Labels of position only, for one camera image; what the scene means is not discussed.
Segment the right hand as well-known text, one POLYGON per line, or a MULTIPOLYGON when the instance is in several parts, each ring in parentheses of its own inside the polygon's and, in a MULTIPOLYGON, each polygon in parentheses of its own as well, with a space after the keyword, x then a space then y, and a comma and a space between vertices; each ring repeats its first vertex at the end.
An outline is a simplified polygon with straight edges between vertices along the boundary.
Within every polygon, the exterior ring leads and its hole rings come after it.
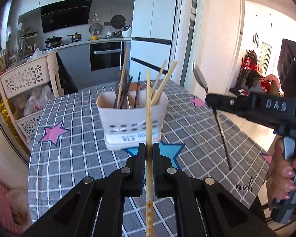
POLYGON ((274 199, 288 199, 289 193, 296 189, 293 181, 296 170, 296 158, 292 162, 286 161, 283 158, 284 146, 280 138, 277 138, 271 147, 274 149, 274 152, 267 176, 269 204, 274 199))

